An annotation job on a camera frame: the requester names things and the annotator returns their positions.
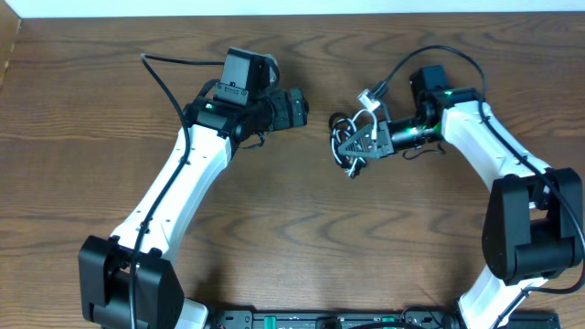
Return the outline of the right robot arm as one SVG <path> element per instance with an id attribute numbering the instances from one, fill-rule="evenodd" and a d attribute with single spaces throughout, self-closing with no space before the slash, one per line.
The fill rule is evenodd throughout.
<path id="1" fill-rule="evenodd" d="M 426 143 L 455 147 L 490 192 L 482 233 L 485 266 L 472 288 L 458 298 L 444 328 L 502 328 L 533 292 L 570 294 L 549 288 L 569 268 L 584 261 L 582 181 L 571 168 L 554 169 L 532 155 L 493 115 L 474 88 L 455 89 L 442 66 L 415 71 L 409 84 L 414 116 L 378 118 L 388 107 L 380 96 L 362 91 L 362 111 L 371 116 L 359 127 L 356 116 L 330 118 L 335 161 L 350 177 L 368 159 L 420 149 Z"/>

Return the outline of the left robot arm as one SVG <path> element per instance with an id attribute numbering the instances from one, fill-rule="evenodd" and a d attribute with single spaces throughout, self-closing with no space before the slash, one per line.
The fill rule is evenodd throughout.
<path id="1" fill-rule="evenodd" d="M 206 192 L 251 136 L 303 127 L 300 89 L 282 90 L 276 59 L 230 48 L 218 79 L 174 106 L 181 128 L 173 152 L 134 211 L 79 253 L 83 318 L 102 328 L 207 328 L 209 309 L 185 296 L 174 266 Z"/>

